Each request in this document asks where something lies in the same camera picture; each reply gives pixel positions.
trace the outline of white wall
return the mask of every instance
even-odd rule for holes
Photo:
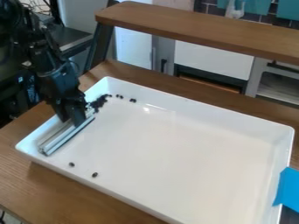
[[[94,12],[106,8],[108,0],[59,0],[62,21],[67,27],[94,33]]]

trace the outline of wooden surface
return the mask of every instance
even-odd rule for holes
[[[289,28],[134,2],[95,17],[106,25],[299,65],[299,31]]]
[[[81,89],[90,88],[104,76],[112,76],[193,100],[266,118],[290,125],[296,131],[299,130],[297,109],[229,93],[120,62],[106,61],[82,76]],[[50,106],[41,103],[0,129],[0,205],[4,209],[32,224],[163,223],[103,193],[31,163],[19,155],[14,150],[15,144],[52,115]],[[297,133],[291,165],[298,169]],[[287,222],[282,222],[282,224],[299,223],[289,222],[292,221],[291,212],[287,212],[285,220]]]

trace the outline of teal tile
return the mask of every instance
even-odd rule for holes
[[[279,0],[277,17],[299,20],[299,1]]]
[[[217,6],[222,9],[226,9],[229,0],[218,0]],[[237,7],[241,1],[236,0]],[[267,15],[269,12],[271,0],[247,0],[245,5],[245,12]]]

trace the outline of metal bar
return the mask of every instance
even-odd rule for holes
[[[109,0],[108,7],[118,4],[117,1]],[[87,63],[84,73],[104,61],[108,54],[109,44],[113,39],[114,26],[98,23],[95,29],[93,42],[87,55]]]

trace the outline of dark bean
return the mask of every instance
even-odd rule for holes
[[[92,175],[92,177],[93,177],[93,178],[96,178],[98,175],[99,175],[99,173],[94,172],[93,175]]]

